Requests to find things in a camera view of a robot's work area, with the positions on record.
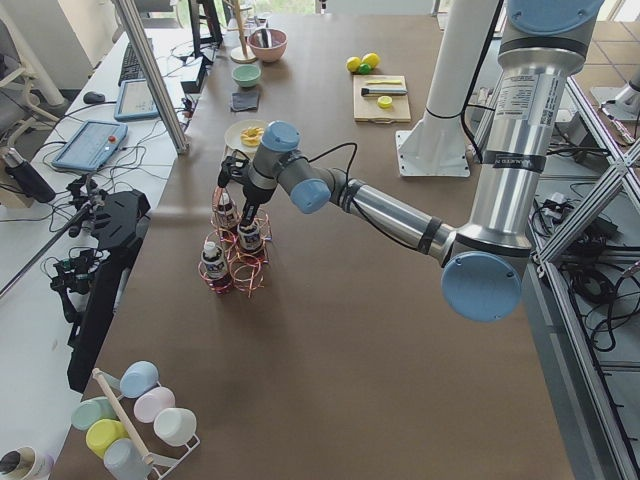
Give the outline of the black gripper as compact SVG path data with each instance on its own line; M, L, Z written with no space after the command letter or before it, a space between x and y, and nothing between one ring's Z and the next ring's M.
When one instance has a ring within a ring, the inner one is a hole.
M251 182L243 186L245 205L240 221L240 226L245 228L254 225L257 220L258 209L262 204L267 203L273 196L273 188L261 188Z

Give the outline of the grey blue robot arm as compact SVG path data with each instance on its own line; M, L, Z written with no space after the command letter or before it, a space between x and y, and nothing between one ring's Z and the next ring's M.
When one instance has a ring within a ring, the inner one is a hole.
M416 129L418 167L464 165L458 126L461 106L493 34L496 1L458 1L448 26L424 15L275 16L287 31L291 54L269 108L298 124L313 147L342 138L361 148L366 182L352 171L331 170L329 187L348 188L346 210L366 215L400 242L392 249L345 214L322 210L298 217L284 196L274 210L284 227L286 269L272 292L240 309L251 321L386 320L424 318L473 332L526 327L517 306L529 244L524 233L536 190L534 171L485 163L460 179L408 180L392 176L386 127L359 126L347 117L343 58L358 50L381 54L387 73L411 85L430 85L426 117Z

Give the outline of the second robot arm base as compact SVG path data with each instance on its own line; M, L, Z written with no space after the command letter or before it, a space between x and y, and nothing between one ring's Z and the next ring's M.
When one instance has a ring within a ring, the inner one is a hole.
M639 133L639 70L623 87L592 87L590 92L622 144L633 146Z

